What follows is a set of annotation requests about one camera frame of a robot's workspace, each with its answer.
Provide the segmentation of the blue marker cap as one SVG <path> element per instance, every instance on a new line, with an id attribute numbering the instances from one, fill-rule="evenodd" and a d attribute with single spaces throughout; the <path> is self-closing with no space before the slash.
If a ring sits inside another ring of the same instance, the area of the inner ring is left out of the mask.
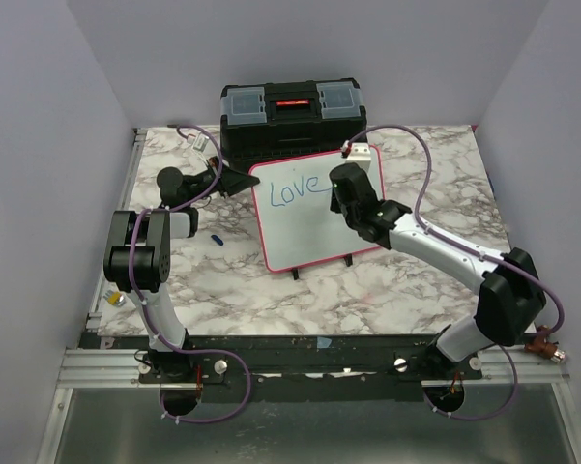
<path id="1" fill-rule="evenodd" d="M 221 237 L 219 237 L 218 235 L 216 235 L 216 234 L 212 234 L 212 235 L 211 235 L 211 238 L 212 238 L 212 240 L 213 240 L 213 241 L 214 241 L 216 244 L 218 244 L 219 246 L 221 246 L 221 247 L 222 247 L 222 246 L 224 245 L 224 241 L 223 241 L 223 240 L 222 240 L 222 238 L 221 238 Z"/>

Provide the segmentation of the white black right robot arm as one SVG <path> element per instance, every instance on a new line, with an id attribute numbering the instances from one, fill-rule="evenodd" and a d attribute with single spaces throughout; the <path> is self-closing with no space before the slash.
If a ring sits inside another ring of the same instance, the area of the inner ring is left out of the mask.
<path id="1" fill-rule="evenodd" d="M 355 163 L 334 168 L 330 180 L 331 210 L 342 214 L 360 238 L 416 257 L 478 296 L 475 314 L 443 329 L 426 350 L 425 366 L 432 376 L 450 377 L 466 357 L 493 344 L 516 344 L 544 309 L 545 294 L 526 251 L 501 254 L 430 226 L 409 207 L 378 198 Z"/>

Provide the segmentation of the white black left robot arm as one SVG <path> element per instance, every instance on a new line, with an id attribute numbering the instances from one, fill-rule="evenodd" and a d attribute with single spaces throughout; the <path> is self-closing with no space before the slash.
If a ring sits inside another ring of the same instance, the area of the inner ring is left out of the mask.
<path id="1" fill-rule="evenodd" d="M 167 286 L 171 241 L 192 238 L 197 233 L 195 202 L 213 193 L 233 196 L 257 186 L 260 180 L 213 163 L 195 175 L 166 167 L 156 182 L 160 190 L 157 208 L 113 213 L 103 273 L 135 305 L 148 334 L 149 348 L 167 352 L 161 361 L 162 371 L 171 380 L 183 382 L 193 374 L 195 359 L 185 351 L 188 332 L 178 319 Z"/>

